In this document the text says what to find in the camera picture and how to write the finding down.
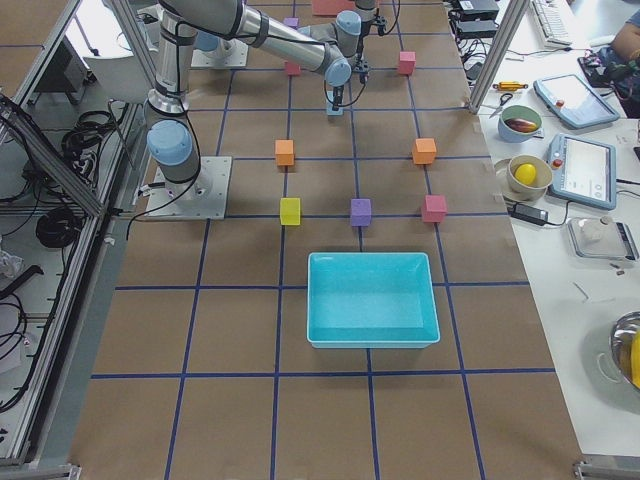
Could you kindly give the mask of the pink foam block near arm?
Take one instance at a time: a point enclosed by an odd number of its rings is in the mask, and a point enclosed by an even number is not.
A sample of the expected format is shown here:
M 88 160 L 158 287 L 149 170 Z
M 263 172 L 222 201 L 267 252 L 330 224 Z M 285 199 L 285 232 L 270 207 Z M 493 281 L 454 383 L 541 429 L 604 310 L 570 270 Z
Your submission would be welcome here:
M 291 61 L 285 62 L 284 69 L 285 69 L 285 73 L 291 77 L 300 76 L 302 73 L 301 66 Z

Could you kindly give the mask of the robot arm base plate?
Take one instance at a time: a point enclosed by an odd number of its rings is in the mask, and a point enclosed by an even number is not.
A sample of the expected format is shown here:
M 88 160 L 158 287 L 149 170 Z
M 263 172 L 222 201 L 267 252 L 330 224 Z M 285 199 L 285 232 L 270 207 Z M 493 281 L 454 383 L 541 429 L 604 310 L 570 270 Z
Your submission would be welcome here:
M 186 193 L 190 183 L 167 183 L 159 166 L 154 182 L 162 186 L 150 190 L 145 216 L 159 220 L 223 220 L 227 207 L 232 158 L 205 156 L 200 175 Z

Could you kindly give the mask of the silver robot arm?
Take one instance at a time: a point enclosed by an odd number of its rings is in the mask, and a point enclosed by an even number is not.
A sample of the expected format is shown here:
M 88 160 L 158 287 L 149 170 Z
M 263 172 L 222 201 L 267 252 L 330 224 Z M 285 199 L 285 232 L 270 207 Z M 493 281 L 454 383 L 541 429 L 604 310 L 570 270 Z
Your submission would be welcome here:
M 146 101 L 147 147 L 167 186 L 187 188 L 201 175 L 188 125 L 189 72 L 243 68 L 262 49 L 323 76 L 339 92 L 350 80 L 361 18 L 340 12 L 328 24 L 293 28 L 242 1 L 161 1 L 155 82 Z
M 332 87 L 351 78 L 362 30 L 362 19 L 352 10 L 341 11 L 331 23 L 293 29 L 241 1 L 180 1 L 174 8 L 198 29 L 296 63 Z

